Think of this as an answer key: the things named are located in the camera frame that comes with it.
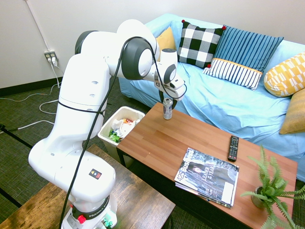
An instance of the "wooden table top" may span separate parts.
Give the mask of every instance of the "wooden table top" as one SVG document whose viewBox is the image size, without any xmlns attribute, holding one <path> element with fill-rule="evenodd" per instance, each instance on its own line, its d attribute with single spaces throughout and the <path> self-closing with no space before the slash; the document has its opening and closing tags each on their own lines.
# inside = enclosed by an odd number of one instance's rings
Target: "wooden table top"
<svg viewBox="0 0 305 229">
<path fill-rule="evenodd" d="M 120 142 L 118 148 L 158 173 L 174 181 L 188 147 L 227 160 L 231 134 L 212 125 L 173 110 L 170 120 L 163 118 L 163 105 L 157 103 L 139 124 Z M 297 163 L 265 150 L 268 158 L 274 156 L 282 169 L 283 177 L 289 183 L 286 190 L 295 189 Z M 258 179 L 258 165 L 247 156 L 260 158 L 260 147 L 239 139 L 237 161 L 240 167 L 234 206 L 229 209 L 213 203 L 244 224 L 259 229 L 267 213 L 253 205 L 250 196 L 240 197 L 245 191 L 254 191 L 261 185 Z M 288 204 L 292 215 L 293 199 L 282 199 Z M 280 211 L 274 211 L 282 218 Z"/>
<path fill-rule="evenodd" d="M 175 205 L 96 145 L 88 151 L 103 158 L 116 171 L 112 191 L 118 203 L 118 223 L 115 228 L 161 228 Z M 49 183 L 8 217 L 0 229 L 57 229 L 65 197 L 65 191 Z"/>
</svg>

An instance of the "coffee table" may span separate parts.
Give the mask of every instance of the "coffee table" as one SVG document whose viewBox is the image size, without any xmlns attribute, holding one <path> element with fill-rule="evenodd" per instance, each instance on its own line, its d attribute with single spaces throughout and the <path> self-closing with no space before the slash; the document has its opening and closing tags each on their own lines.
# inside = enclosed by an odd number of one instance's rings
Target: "coffee table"
<svg viewBox="0 0 305 229">
<path fill-rule="evenodd" d="M 96 145 L 89 152 L 103 158 L 116 171 L 112 190 L 118 203 L 116 229 L 165 229 L 175 205 Z M 0 229 L 57 229 L 66 192 L 48 183 L 0 224 Z"/>
<path fill-rule="evenodd" d="M 173 117 L 170 120 L 165 120 L 163 105 L 157 103 L 120 142 L 117 149 L 122 164 L 122 155 L 127 154 L 166 177 L 167 187 L 164 187 L 164 183 L 158 187 L 157 180 L 150 185 L 208 226 L 259 229 L 266 220 L 267 213 L 255 207 L 250 196 L 240 197 L 245 191 L 254 191 L 261 185 L 258 179 L 258 165 L 247 157 L 259 159 L 259 146 L 244 139 L 239 140 L 235 164 L 240 170 L 234 206 L 231 209 L 207 202 L 174 186 L 175 175 L 188 147 L 227 160 L 230 137 L 230 133 L 176 110 L 173 110 Z M 289 182 L 286 190 L 294 190 L 297 163 L 269 150 L 265 152 L 268 157 L 274 156 L 277 159 L 284 179 Z M 293 199 L 285 198 L 285 202 L 288 204 L 288 212 L 292 214 Z"/>
</svg>

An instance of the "black and white checkered pillow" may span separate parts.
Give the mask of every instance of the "black and white checkered pillow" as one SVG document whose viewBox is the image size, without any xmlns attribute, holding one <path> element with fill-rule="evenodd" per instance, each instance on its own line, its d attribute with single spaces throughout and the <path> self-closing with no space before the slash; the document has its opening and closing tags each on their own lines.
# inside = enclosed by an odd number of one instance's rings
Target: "black and white checkered pillow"
<svg viewBox="0 0 305 229">
<path fill-rule="evenodd" d="M 211 64 L 223 29 L 205 29 L 183 21 L 178 61 L 200 68 Z"/>
</svg>

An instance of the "wooden side table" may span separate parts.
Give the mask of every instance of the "wooden side table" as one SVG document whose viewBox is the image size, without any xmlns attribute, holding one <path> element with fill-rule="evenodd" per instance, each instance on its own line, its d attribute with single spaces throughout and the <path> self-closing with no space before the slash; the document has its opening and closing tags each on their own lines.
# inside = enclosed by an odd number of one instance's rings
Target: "wooden side table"
<svg viewBox="0 0 305 229">
<path fill-rule="evenodd" d="M 116 171 L 116 183 L 112 191 L 118 203 L 116 229 L 160 229 L 168 225 L 169 215 L 175 207 L 170 200 L 96 145 L 88 151 L 100 156 Z M 49 183 L 1 223 L 0 229 L 57 229 L 65 197 L 65 191 Z"/>
</svg>

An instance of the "red button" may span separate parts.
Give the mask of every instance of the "red button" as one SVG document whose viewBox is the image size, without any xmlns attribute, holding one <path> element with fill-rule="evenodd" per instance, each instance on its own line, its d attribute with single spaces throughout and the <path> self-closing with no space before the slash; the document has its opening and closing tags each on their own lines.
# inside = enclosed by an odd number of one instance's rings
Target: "red button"
<svg viewBox="0 0 305 229">
<path fill-rule="evenodd" d="M 83 215 L 78 216 L 78 221 L 83 224 L 86 221 L 86 218 Z"/>
</svg>

